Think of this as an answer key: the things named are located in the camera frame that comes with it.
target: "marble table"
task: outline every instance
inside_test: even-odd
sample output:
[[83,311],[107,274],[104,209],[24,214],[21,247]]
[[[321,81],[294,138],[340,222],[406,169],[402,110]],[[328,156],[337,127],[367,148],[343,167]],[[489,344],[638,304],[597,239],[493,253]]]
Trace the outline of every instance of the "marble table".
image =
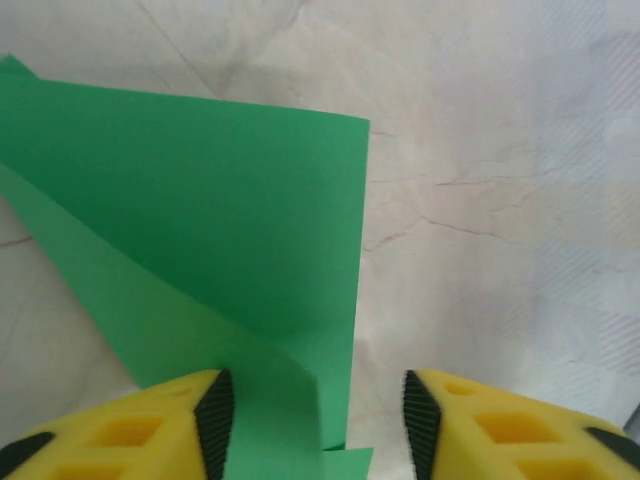
[[[349,445],[409,479],[402,372],[622,424],[640,400],[635,0],[4,0],[43,78],[371,119]],[[0,200],[0,444],[135,390]]]

